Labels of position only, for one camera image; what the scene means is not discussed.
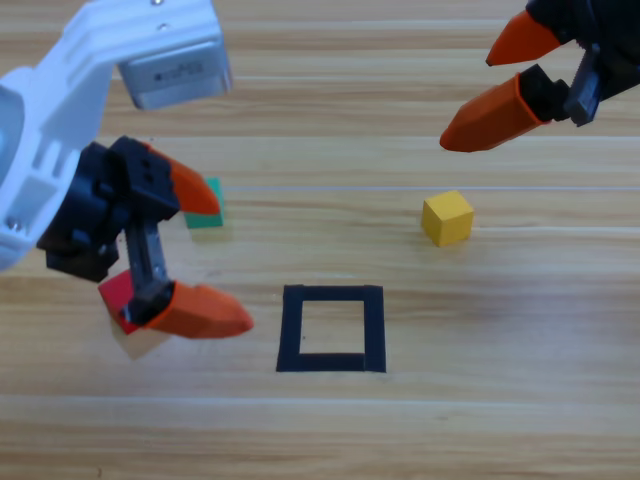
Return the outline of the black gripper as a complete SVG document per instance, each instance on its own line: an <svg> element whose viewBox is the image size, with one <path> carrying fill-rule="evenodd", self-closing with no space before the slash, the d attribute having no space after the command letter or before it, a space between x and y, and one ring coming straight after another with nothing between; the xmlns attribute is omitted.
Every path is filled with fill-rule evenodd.
<svg viewBox="0 0 640 480"><path fill-rule="evenodd" d="M168 282L158 224L177 212L218 215L204 177L151 145L122 136L81 153L63 203L37 246L47 266L100 282L118 260L126 234L134 296L124 318L143 329L187 339L242 335L254 320L232 295L206 285Z"/></svg>
<svg viewBox="0 0 640 480"><path fill-rule="evenodd" d="M575 41L573 83L535 64L461 106L440 137L448 151L491 150L552 121L591 122L601 102L639 84L637 1L531 1L494 42L489 66L537 60Z"/></svg>

